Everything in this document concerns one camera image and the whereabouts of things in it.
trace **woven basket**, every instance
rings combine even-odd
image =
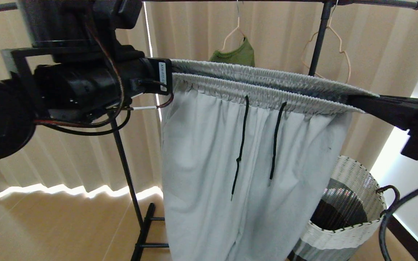
[[[359,162],[338,157],[319,206],[288,256],[289,260],[346,261],[351,258],[380,225],[380,214],[386,210],[384,190]]]

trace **basket handle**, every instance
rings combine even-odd
[[[388,185],[388,186],[381,187],[381,188],[377,189],[375,191],[375,193],[383,193],[383,192],[387,191],[388,189],[392,189],[393,192],[394,192],[393,203],[391,203],[391,205],[388,207],[388,208],[390,208],[391,206],[393,206],[394,203],[399,201],[399,198],[401,197],[401,194],[399,193],[399,190],[393,185]],[[383,216],[383,214],[385,214],[386,211],[387,210],[383,210],[382,213],[380,213],[380,217]]]

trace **sweatpants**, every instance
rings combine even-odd
[[[172,63],[161,145],[173,261],[284,261],[359,111],[340,101],[371,94],[299,74]]]

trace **drawstring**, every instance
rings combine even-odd
[[[285,109],[285,106],[287,105],[286,102],[282,103],[282,106],[280,107],[280,111],[278,112],[278,118],[277,118],[277,124],[275,125],[275,133],[274,133],[274,153],[272,155],[272,168],[270,169],[270,177],[269,177],[269,187],[270,182],[272,182],[272,178],[274,177],[274,171],[275,171],[275,157],[277,156],[277,137],[278,137],[278,129],[280,127],[280,120],[282,119],[282,112],[283,109]]]
[[[249,109],[249,98],[247,97],[247,95],[244,97],[244,99],[246,100],[246,109],[244,111],[244,119],[243,119],[243,134],[241,138],[241,146],[239,147],[239,157],[237,158],[237,171],[235,172],[235,179],[233,180],[232,196],[230,198],[230,201],[233,200],[233,193],[235,191],[235,185],[237,183],[238,172],[239,172],[239,162],[241,162],[241,155],[243,154],[244,132],[246,130],[247,111]]]

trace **beige floor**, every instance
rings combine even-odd
[[[150,202],[156,203],[156,215],[163,215],[159,195],[141,200],[142,211]],[[100,193],[88,198],[65,192],[12,192],[0,197],[1,261],[129,261],[138,234],[129,195]],[[164,223],[154,221],[148,238],[164,242]],[[391,233],[388,247],[393,260],[414,260]],[[171,258],[167,249],[147,249],[142,260]],[[376,235],[351,260],[383,260]]]

